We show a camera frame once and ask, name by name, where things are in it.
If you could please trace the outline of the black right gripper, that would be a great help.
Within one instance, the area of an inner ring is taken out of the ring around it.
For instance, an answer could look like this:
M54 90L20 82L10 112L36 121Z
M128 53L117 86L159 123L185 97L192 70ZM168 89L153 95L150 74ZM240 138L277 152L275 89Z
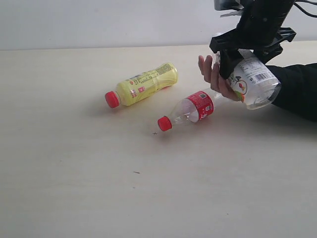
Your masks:
M210 49L220 53L220 71L228 79L234 68L244 59L239 49L254 50L255 56L266 64L283 52L280 43L292 42L296 32L282 27L294 5L293 0L240 0L243 9L236 10L241 18L236 28L214 36Z

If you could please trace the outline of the black sleeved forearm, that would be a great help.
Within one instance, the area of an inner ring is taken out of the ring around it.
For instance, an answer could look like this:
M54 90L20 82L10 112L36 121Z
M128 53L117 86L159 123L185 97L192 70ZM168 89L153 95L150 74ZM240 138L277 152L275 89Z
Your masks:
M281 83L273 105L309 121L317 120L317 64L269 65Z

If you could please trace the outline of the open bare human hand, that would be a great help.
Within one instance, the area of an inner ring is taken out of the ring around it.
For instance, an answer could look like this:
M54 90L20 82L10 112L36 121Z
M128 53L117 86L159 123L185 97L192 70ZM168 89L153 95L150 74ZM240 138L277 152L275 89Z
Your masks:
M198 57L198 67L201 75L204 77L204 81L209 83L210 88L215 92L220 93L232 101L239 102L240 99L230 87L229 82L220 76L219 65L217 63L213 64L212 60L211 55L208 55L206 58L203 56Z

